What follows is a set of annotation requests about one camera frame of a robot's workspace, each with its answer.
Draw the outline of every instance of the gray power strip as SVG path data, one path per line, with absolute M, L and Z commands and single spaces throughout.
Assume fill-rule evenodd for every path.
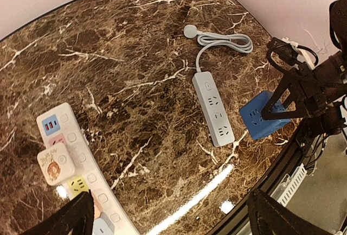
M 195 73 L 193 85 L 215 147 L 233 143 L 235 136 L 212 74 Z

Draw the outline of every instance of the black cable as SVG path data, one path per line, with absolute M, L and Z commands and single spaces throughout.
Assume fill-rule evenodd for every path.
M 319 153 L 319 155 L 317 156 L 316 159 L 314 159 L 312 162 L 309 162 L 307 164 L 307 168 L 311 168 L 312 166 L 314 166 L 314 163 L 318 161 L 318 159 L 322 156 L 323 152 L 324 152 L 324 149 L 325 149 L 325 144 L 324 144 L 324 141 L 328 138 L 329 136 L 326 136 L 324 137 L 317 145 L 317 147 L 319 147 L 320 145 L 322 145 L 322 149 Z
M 342 102 L 342 107 L 347 111 L 347 107 L 346 107 L 346 103 L 345 103 L 346 98 L 347 98 L 347 96 L 344 96 L 341 102 Z
M 315 84 L 315 85 L 318 85 L 320 87 L 333 87 L 333 88 L 342 88 L 344 90 L 347 91 L 347 84 L 340 84 L 340 83 L 327 83 L 327 84 L 322 84 L 319 80 L 317 79 L 314 79 L 314 78 L 307 78 L 307 77 L 304 77 L 304 76 L 301 76 L 299 74 L 296 74 L 296 73 L 291 73 L 290 71 L 282 68 L 280 65 L 278 65 L 271 57 L 271 54 L 273 53 L 273 51 L 275 49 L 279 49 L 279 48 L 282 48 L 282 47 L 286 47 L 290 45 L 289 43 L 286 43 L 286 44 L 280 44 L 280 45 L 277 45 L 273 48 L 270 48 L 267 53 L 266 53 L 266 58 L 268 60 L 268 62 L 271 64 L 271 66 L 273 66 L 275 69 L 277 69 L 279 72 L 281 72 L 282 74 L 288 76 L 288 77 L 291 77 L 291 78 L 295 78 L 295 79 L 298 79 L 298 80 L 302 80 L 302 81 L 306 81 L 306 82 L 309 82 L 311 84 Z
M 312 157 L 312 155 L 314 155 L 316 153 L 316 151 L 318 149 L 317 143 L 318 143 L 318 141 L 320 140 L 321 137 L 322 137 L 322 135 L 318 136 L 316 142 L 314 143 L 314 146 L 313 146 L 311 154 L 310 155 L 303 155 L 305 158 L 310 158 L 310 157 Z
M 299 45 L 297 48 L 298 49 L 304 49 L 304 50 L 308 51 L 309 53 L 311 53 L 314 56 L 314 58 L 316 59 L 314 62 L 314 65 L 315 66 L 318 65 L 319 57 L 318 57 L 317 53 L 315 53 L 312 49 L 310 49 L 309 47 L 306 47 L 306 46 Z
M 336 4 L 337 1 L 333 2 L 330 4 L 329 6 L 329 14 L 331 14 L 332 8 L 334 7 L 334 5 Z M 334 44 L 334 46 L 338 49 L 341 49 L 341 45 L 340 43 L 337 41 L 336 39 L 336 35 L 334 32 L 334 29 L 332 28 L 332 24 L 331 21 L 329 22 L 329 33 L 330 33 L 330 39 L 332 41 L 332 43 Z

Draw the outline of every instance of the yellow plug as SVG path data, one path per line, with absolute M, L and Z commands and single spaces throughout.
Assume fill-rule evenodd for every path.
M 89 191 L 88 185 L 83 176 L 79 176 L 76 179 L 69 181 L 69 187 L 74 197 L 79 195 L 81 192 Z

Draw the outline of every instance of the marble table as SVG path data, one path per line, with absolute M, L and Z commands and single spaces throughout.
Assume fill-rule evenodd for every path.
M 218 47 L 203 71 L 239 145 L 212 146 L 192 85 L 200 46 L 182 29 L 244 33 L 254 52 Z M 205 234 L 294 132 L 253 141 L 239 114 L 281 78 L 269 34 L 236 0 L 78 0 L 0 43 L 0 234 L 18 234 L 67 200 L 44 181 L 35 119 L 69 102 L 107 182 L 141 234 Z

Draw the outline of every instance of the white power strip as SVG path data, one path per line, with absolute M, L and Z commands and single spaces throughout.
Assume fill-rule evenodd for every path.
M 92 191 L 94 235 L 138 235 L 100 171 L 70 105 L 63 103 L 36 121 L 47 148 L 37 159 L 48 184 L 62 184 L 70 199 L 83 190 Z
M 208 71 L 195 73 L 192 81 L 213 145 L 221 147 L 233 143 L 235 136 L 212 74 Z

